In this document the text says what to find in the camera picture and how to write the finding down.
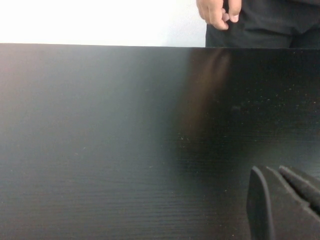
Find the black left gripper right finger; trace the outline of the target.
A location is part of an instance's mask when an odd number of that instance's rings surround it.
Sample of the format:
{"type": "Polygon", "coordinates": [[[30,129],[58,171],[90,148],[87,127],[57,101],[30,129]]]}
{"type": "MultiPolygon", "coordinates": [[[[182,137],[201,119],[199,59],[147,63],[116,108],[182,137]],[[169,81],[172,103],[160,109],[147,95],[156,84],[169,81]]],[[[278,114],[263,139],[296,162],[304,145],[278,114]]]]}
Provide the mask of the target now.
{"type": "Polygon", "coordinates": [[[320,180],[292,166],[280,166],[279,173],[318,216],[320,215],[320,180]]]}

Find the person right hand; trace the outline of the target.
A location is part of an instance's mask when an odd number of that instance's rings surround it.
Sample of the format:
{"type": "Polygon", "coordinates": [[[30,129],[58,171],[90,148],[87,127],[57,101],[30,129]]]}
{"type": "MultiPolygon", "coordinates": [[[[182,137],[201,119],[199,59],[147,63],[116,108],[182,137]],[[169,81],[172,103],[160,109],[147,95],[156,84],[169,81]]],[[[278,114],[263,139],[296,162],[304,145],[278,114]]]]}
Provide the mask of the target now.
{"type": "Polygon", "coordinates": [[[237,23],[242,9],[241,0],[228,0],[227,8],[224,0],[196,0],[200,17],[217,30],[225,31],[229,28],[228,21],[237,23]]]}

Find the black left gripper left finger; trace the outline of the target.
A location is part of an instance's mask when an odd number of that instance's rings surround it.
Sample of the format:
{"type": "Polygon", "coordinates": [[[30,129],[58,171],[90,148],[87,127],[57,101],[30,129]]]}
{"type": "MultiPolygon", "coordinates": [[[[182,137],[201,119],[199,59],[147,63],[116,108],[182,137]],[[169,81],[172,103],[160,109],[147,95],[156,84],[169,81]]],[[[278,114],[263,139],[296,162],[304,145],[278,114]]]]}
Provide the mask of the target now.
{"type": "Polygon", "coordinates": [[[320,215],[268,166],[250,171],[246,212],[253,240],[318,240],[320,215]]]}

